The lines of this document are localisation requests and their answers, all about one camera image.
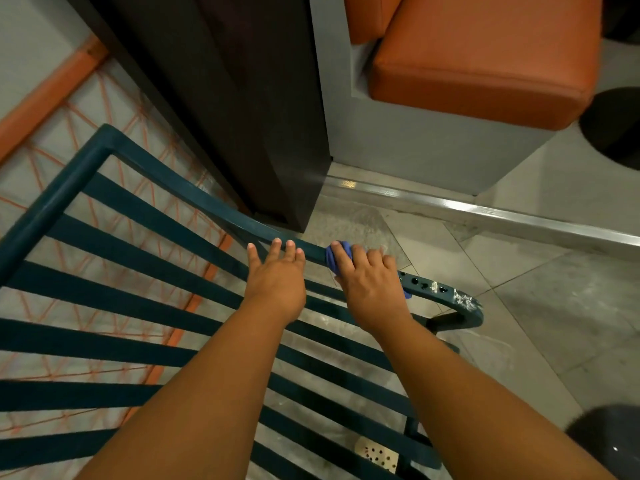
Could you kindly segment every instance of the blue cloth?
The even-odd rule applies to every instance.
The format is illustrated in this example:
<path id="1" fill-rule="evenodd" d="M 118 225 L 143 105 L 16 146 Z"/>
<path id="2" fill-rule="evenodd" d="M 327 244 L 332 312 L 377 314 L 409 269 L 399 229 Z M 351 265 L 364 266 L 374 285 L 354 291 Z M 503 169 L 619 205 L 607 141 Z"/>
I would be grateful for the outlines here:
<path id="1" fill-rule="evenodd" d="M 351 245 L 347 241 L 340 241 L 342 245 L 342 249 L 347 253 L 349 259 L 353 261 L 353 253 L 351 252 Z M 327 246 L 324 250 L 324 259 L 326 261 L 326 265 L 331 269 L 331 271 L 336 275 L 340 276 L 340 269 L 338 269 L 338 263 L 335 261 L 335 256 L 333 255 L 333 250 L 331 246 Z M 404 297 L 409 299 L 411 298 L 411 294 L 404 292 Z"/>

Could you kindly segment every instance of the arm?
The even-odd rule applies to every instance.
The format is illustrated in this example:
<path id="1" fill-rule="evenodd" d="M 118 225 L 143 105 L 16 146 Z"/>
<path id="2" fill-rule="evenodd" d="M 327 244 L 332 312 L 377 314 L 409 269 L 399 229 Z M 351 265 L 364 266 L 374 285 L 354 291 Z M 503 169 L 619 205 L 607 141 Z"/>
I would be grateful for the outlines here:
<path id="1" fill-rule="evenodd" d="M 396 262 L 332 243 L 347 306 L 380 343 L 456 480 L 613 480 L 586 451 L 413 320 Z"/>
<path id="2" fill-rule="evenodd" d="M 248 246 L 242 306 L 93 457 L 77 480 L 244 479 L 284 327 L 306 300 L 305 256 L 288 241 L 264 265 Z"/>

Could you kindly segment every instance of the teal metal chair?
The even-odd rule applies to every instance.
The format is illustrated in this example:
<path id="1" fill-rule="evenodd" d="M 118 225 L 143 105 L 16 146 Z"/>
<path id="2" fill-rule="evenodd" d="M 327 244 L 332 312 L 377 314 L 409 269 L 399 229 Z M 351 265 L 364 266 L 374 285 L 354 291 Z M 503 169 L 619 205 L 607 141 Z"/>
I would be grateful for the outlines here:
<path id="1" fill-rule="evenodd" d="M 98 173 L 110 155 L 115 155 L 154 184 L 210 217 L 242 244 L 270 243 L 276 237 L 284 242 L 288 238 L 203 192 L 123 133 L 105 125 L 78 151 L 0 241 L 0 287 L 7 286 L 204 335 L 214 334 L 220 322 L 25 259 L 41 238 L 48 236 L 229 308 L 240 306 L 240 295 L 64 213 L 75 197 L 84 193 L 246 281 L 248 269 L 243 263 Z M 326 266 L 323 248 L 300 240 L 296 245 L 305 251 L 309 261 Z M 261 246 L 258 249 L 266 252 Z M 432 319 L 414 315 L 415 320 L 429 331 L 437 333 L 471 328 L 482 323 L 480 305 L 465 293 L 407 273 L 400 272 L 399 277 L 405 291 L 453 310 Z M 309 280 L 305 283 L 308 291 L 344 301 L 340 290 Z M 322 298 L 308 296 L 306 308 L 356 325 L 345 307 Z M 302 321 L 293 322 L 287 330 L 392 371 L 385 355 L 372 347 Z M 1 316 L 1 311 L 0 350 L 174 367 L 185 365 L 196 354 L 191 349 L 9 320 Z M 267 406 L 262 409 L 260 423 L 361 479 L 424 478 L 411 466 L 412 461 L 430 468 L 440 467 L 440 459 L 431 442 L 418 433 L 416 414 L 407 397 L 285 345 L 279 347 L 276 357 L 406 416 L 404 432 L 401 433 L 276 373 L 271 374 L 268 384 L 269 389 L 398 452 L 396 475 Z M 158 389 L 160 386 L 142 384 L 1 380 L 0 411 L 141 406 Z M 0 440 L 0 470 L 91 456 L 115 432 L 116 429 L 102 429 Z M 254 443 L 251 459 L 282 480 L 316 478 L 259 443 Z"/>

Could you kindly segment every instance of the forearm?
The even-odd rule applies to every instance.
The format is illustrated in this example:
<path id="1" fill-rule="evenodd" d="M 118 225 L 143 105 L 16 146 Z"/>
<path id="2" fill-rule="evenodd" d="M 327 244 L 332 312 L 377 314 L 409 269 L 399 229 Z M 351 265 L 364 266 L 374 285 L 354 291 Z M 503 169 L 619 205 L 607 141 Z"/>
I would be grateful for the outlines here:
<path id="1" fill-rule="evenodd" d="M 453 478 L 612 478 L 562 431 L 410 316 L 388 322 L 393 326 L 374 336 Z"/>
<path id="2" fill-rule="evenodd" d="M 282 320 L 246 303 L 78 479 L 243 479 Z"/>

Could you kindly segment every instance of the orange leather cushion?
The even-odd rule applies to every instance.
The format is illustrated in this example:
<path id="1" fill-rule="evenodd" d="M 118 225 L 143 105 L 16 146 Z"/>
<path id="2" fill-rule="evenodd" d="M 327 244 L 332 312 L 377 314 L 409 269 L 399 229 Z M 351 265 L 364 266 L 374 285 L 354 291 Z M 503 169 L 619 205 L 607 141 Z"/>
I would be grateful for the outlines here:
<path id="1" fill-rule="evenodd" d="M 382 37 L 402 0 L 344 0 L 351 43 Z"/>
<path id="2" fill-rule="evenodd" d="M 591 101 L 602 0 L 404 0 L 373 99 L 559 130 Z"/>

